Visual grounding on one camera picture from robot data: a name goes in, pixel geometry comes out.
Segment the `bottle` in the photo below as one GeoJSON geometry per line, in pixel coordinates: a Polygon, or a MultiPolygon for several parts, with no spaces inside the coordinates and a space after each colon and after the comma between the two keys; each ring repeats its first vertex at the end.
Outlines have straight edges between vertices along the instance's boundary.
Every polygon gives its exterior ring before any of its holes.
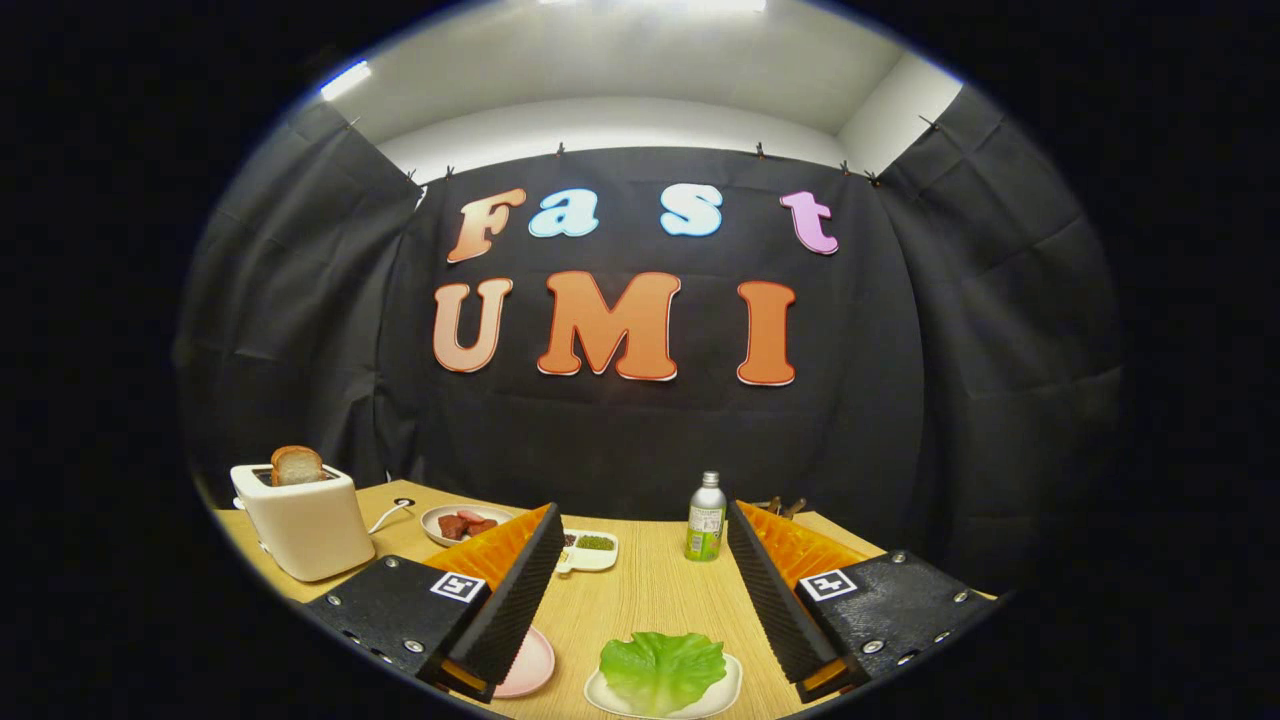
{"type": "Polygon", "coordinates": [[[685,557],[709,561],[719,557],[724,537],[724,509],[728,498],[719,489],[719,473],[703,473],[703,487],[689,501],[689,529],[685,533],[685,557]]]}

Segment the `pink plate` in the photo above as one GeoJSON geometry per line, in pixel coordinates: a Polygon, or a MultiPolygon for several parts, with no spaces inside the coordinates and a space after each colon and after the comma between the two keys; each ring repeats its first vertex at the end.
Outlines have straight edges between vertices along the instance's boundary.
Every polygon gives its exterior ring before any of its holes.
{"type": "Polygon", "coordinates": [[[493,697],[520,697],[547,684],[556,669],[556,651],[552,643],[532,625],[525,633],[516,661],[511,664],[507,679],[493,692],[493,697]]]}

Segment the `white wall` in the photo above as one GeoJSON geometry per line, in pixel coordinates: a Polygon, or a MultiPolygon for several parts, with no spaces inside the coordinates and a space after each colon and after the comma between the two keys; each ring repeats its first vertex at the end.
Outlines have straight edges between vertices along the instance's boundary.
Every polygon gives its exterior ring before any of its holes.
{"type": "Polygon", "coordinates": [[[884,170],[951,105],[961,83],[919,55],[905,53],[837,136],[855,173],[884,170]]]}
{"type": "Polygon", "coordinates": [[[906,53],[837,137],[805,126],[719,105],[654,97],[589,97],[513,105],[436,123],[379,146],[413,179],[507,160],[599,147],[713,147],[764,151],[781,158],[856,173],[883,172],[928,129],[918,115],[937,119],[963,83],[906,53]]]}
{"type": "Polygon", "coordinates": [[[425,182],[453,172],[536,155],[599,147],[678,146],[764,152],[838,168],[840,142],[768,115],[652,97],[590,97],[515,105],[454,118],[389,140],[378,149],[425,182]]]}

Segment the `plate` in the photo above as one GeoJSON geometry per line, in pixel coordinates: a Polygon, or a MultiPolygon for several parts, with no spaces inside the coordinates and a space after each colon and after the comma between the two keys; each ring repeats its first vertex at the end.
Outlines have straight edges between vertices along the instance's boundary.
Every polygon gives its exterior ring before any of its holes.
{"type": "Polygon", "coordinates": [[[499,525],[512,518],[511,512],[498,510],[497,507],[489,507],[488,505],[442,505],[422,512],[421,523],[422,529],[426,530],[426,536],[445,547],[452,547],[460,542],[470,539],[466,536],[462,536],[462,539],[460,541],[451,541],[440,534],[440,525],[438,524],[440,516],[457,515],[458,510],[470,510],[485,520],[497,520],[499,525]]]}
{"type": "Polygon", "coordinates": [[[712,715],[724,712],[731,705],[737,702],[737,694],[741,691],[742,664],[727,652],[724,653],[724,676],[707,688],[707,692],[703,693],[703,697],[698,702],[686,705],[666,717],[635,715],[631,712],[631,706],[627,705],[627,701],[609,689],[609,684],[604,680],[604,673],[600,673],[599,667],[595,669],[595,673],[582,685],[582,694],[586,696],[586,702],[605,712],[625,715],[627,717],[641,717],[643,720],[692,720],[694,717],[710,717],[712,715]]]}
{"type": "Polygon", "coordinates": [[[596,573],[613,568],[613,564],[618,561],[618,536],[598,530],[575,530],[573,528],[564,528],[564,534],[575,536],[573,547],[563,548],[561,553],[562,560],[556,565],[557,573],[567,574],[571,570],[588,570],[596,573]],[[581,538],[582,536],[609,538],[613,541],[613,550],[590,550],[586,547],[577,547],[577,538],[581,538]]]}
{"type": "Polygon", "coordinates": [[[507,671],[507,679],[493,691],[493,697],[526,696],[545,685],[547,680],[552,679],[553,670],[556,670],[556,651],[552,650],[552,643],[530,625],[525,633],[525,642],[520,644],[516,660],[507,671]]]}

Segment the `white toaster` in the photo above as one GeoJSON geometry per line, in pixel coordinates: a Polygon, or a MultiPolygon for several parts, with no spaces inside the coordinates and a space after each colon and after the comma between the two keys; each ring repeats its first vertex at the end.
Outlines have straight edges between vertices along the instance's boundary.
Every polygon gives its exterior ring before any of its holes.
{"type": "Polygon", "coordinates": [[[270,465],[232,468],[232,484],[262,550],[303,582],[337,575],[376,553],[356,502],[356,483],[328,465],[324,470],[323,480],[273,487],[270,465]]]}

